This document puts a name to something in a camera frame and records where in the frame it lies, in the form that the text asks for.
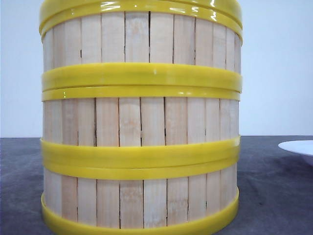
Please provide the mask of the bamboo steamer lid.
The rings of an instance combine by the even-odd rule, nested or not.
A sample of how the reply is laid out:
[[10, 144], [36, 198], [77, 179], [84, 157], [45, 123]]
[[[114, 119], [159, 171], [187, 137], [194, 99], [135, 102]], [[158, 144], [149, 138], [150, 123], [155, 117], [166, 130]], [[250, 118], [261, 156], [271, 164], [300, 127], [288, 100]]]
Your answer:
[[242, 11], [235, 0], [45, 0], [40, 9], [39, 32], [81, 16], [107, 12], [159, 12], [209, 20], [242, 36]]

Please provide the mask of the front bamboo steamer basket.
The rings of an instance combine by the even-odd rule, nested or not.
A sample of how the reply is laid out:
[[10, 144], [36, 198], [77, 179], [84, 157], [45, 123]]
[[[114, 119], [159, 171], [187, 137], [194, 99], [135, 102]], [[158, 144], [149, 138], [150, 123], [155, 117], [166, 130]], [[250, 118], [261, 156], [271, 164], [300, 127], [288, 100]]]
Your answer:
[[58, 235], [211, 235], [239, 204], [237, 165], [207, 174], [146, 181], [76, 180], [75, 202], [42, 199], [45, 224]]

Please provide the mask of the white plate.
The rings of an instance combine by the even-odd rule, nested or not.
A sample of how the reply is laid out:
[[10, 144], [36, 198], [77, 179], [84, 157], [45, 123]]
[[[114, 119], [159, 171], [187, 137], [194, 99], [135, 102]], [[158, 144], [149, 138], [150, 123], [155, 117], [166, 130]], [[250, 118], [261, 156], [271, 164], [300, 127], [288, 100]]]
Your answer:
[[313, 156], [313, 140], [286, 141], [278, 144], [278, 147], [288, 152], [304, 156]]

